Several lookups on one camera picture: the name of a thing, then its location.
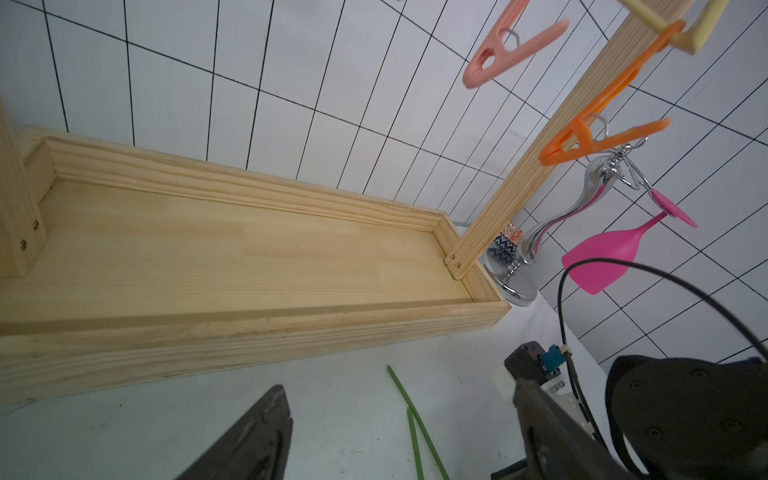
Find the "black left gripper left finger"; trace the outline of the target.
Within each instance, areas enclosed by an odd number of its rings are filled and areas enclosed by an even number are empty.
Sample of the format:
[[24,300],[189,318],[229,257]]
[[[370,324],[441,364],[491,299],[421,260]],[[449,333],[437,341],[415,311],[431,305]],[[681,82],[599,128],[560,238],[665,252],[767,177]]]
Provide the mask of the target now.
[[293,430],[283,386],[272,386],[181,479],[282,479]]

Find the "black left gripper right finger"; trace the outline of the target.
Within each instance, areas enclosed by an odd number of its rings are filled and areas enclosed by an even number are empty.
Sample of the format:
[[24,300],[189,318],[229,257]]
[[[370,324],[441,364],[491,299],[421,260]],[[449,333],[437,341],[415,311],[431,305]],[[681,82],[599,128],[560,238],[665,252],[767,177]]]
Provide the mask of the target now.
[[631,479],[534,382],[521,380],[513,397],[525,443],[524,479]]

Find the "orange clothespin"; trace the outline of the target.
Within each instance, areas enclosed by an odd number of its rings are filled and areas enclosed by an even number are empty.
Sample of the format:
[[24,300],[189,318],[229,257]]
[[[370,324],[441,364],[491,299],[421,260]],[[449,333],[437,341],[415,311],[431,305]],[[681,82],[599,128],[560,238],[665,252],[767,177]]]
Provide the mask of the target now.
[[673,35],[681,32],[685,25],[684,20],[677,20],[663,30],[642,54],[542,149],[539,153],[540,164],[542,166],[559,165],[587,155],[608,151],[667,129],[671,120],[662,118],[613,135],[605,133],[600,140],[597,140],[591,130],[591,125],[595,120],[600,120],[605,126],[609,125],[607,119],[602,116],[603,110],[630,85],[654,55],[669,45]]

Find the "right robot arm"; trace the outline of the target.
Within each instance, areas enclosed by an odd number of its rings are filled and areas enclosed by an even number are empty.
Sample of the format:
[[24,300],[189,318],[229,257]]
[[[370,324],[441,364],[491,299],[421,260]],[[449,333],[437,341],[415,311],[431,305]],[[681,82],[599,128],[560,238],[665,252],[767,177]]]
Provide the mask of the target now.
[[764,479],[767,364],[617,358],[605,393],[613,453],[540,388],[514,396],[526,458],[510,479]]

